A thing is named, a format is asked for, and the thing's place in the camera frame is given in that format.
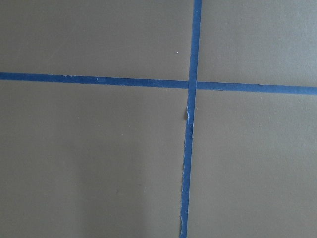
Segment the brown paper table cover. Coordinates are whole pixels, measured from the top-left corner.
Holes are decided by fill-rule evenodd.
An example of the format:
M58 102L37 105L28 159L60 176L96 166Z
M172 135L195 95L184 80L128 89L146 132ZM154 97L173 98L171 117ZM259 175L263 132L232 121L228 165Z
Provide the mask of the brown paper table cover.
M3 0L3 238L314 238L314 0Z

